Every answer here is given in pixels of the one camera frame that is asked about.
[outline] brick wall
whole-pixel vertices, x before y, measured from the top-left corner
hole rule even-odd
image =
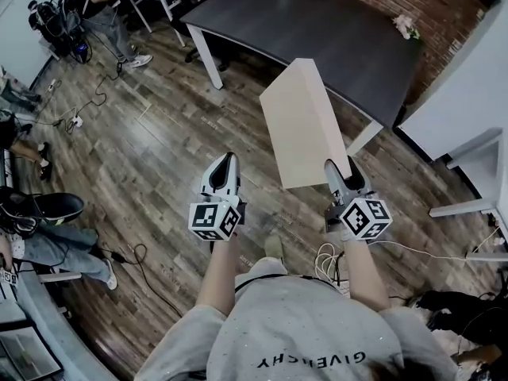
[[[361,0],[385,14],[416,21],[425,51],[406,99],[414,102],[450,62],[487,11],[488,0]]]

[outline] wooden floor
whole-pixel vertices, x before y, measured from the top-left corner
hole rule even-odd
[[[179,46],[172,30],[163,22],[153,28],[149,37],[135,34],[133,40],[154,60],[124,71],[114,82],[106,80],[101,88],[106,103],[80,114],[81,129],[68,135],[62,125],[36,126],[32,137],[52,144],[54,176],[41,184],[32,164],[17,160],[21,189],[68,191],[83,198],[86,209],[76,224],[97,229],[105,248],[132,259],[131,247],[145,244],[148,280],[185,312],[193,306],[210,257],[207,245],[187,230],[188,205],[196,200],[198,182],[212,160],[234,151],[241,162],[240,195],[248,202],[239,235],[241,270],[262,257],[264,239],[278,233],[289,271],[313,274],[324,241],[322,215],[331,197],[326,186],[281,187],[258,100],[281,68],[246,56],[231,64],[222,74],[224,88],[215,90],[200,62],[184,63],[189,48]],[[88,65],[61,60],[43,74],[40,92],[54,78],[63,82],[40,121],[51,122],[54,112],[91,98],[100,100],[95,87],[106,73],[114,75],[115,62],[102,46],[94,48]],[[366,120],[332,100],[348,143]],[[481,214],[428,216],[431,207],[474,197],[455,172],[441,162],[425,164],[392,132],[379,134],[357,159],[394,217],[383,239],[462,256],[491,232]],[[495,264],[435,260],[396,245],[377,244],[372,251],[394,296],[406,298],[429,288],[480,295],[495,287]],[[116,291],[83,279],[71,283],[65,299],[93,350],[119,377],[132,379],[177,317],[148,289],[138,267],[114,263],[114,269]],[[456,350],[456,344],[449,347]]]

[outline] table surface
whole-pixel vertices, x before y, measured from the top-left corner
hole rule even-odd
[[[359,0],[206,0],[182,20],[286,65],[314,59],[326,87],[388,128],[423,46]]]

